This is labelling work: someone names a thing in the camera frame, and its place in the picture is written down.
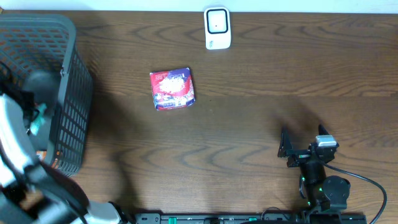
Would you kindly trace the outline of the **red purple snack pack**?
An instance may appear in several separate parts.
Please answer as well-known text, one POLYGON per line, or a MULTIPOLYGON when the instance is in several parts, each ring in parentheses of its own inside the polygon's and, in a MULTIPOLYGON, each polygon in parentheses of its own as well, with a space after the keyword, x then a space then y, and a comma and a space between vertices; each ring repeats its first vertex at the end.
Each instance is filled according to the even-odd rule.
POLYGON ((196 100, 191 70, 188 67, 152 72, 150 82, 157 111, 186 108, 196 100))

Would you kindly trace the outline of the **teal snack wrapper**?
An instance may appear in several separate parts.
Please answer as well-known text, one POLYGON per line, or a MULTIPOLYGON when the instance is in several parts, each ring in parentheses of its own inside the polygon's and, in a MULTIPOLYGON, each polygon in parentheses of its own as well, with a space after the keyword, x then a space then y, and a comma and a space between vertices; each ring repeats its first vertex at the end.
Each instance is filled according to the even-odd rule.
POLYGON ((47 105, 45 103, 41 103, 35 106, 34 109, 34 117, 32 122, 30 123, 30 133, 36 136, 42 125, 45 124, 44 114, 47 109, 47 105))

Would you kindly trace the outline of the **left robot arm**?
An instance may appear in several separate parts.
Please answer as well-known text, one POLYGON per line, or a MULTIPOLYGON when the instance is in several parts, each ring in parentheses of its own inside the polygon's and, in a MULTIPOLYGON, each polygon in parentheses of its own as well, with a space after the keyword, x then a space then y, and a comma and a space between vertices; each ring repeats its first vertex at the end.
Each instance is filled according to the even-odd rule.
POLYGON ((43 70, 21 87, 1 80, 1 222, 2 223, 133 223, 112 202, 88 200, 71 179, 44 164, 29 138, 44 112, 54 108, 61 76, 43 70))

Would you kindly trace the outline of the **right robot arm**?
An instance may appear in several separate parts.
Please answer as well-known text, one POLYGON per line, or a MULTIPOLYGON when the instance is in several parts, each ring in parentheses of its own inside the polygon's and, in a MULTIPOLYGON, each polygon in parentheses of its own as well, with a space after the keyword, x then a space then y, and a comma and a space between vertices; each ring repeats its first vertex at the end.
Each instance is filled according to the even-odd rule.
POLYGON ((310 208, 319 212, 347 209, 350 182, 337 175, 328 176, 325 172, 338 147, 338 142, 322 125, 318 126, 318 135, 307 149, 294 149, 287 130, 284 128, 281 132, 277 156, 287 159, 287 167, 300 169, 300 194, 308 200, 310 208))

